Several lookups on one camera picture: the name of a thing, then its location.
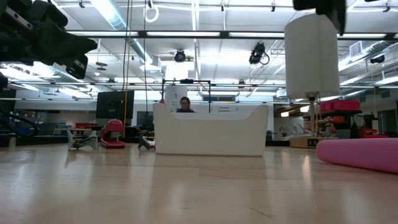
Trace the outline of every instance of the television screen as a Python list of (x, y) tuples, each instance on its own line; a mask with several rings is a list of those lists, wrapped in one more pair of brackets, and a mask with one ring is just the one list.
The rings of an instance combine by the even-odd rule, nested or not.
[(137, 111), (137, 126), (145, 126), (154, 123), (154, 113), (148, 111), (148, 116), (146, 111)]
[[(124, 119), (125, 91), (98, 93), (96, 118)], [(126, 119), (132, 119), (134, 109), (134, 91), (127, 91)]]

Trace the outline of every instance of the pink foam roller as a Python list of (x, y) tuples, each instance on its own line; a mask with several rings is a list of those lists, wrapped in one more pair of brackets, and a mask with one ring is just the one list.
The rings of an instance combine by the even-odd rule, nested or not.
[(323, 162), (398, 174), (398, 138), (320, 141), (317, 156)]

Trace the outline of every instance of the lamp shade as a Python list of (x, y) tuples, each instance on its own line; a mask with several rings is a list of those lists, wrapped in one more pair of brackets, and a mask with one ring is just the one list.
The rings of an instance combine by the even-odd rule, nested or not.
[(285, 53), (289, 98), (339, 94), (337, 33), (327, 16), (311, 14), (289, 23)]

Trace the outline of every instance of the wooden floor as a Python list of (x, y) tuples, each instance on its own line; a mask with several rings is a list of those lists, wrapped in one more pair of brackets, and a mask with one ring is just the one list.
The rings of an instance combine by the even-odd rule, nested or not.
[(0, 223), (398, 223), (398, 176), (320, 162), (314, 150), (264, 157), (0, 151)]

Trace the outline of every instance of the person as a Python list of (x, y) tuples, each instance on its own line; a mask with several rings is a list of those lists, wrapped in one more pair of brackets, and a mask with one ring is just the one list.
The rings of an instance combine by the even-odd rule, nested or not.
[(181, 108), (177, 109), (177, 113), (194, 113), (193, 110), (191, 110), (191, 101), (189, 100), (188, 97), (183, 96), (180, 100), (180, 105)]

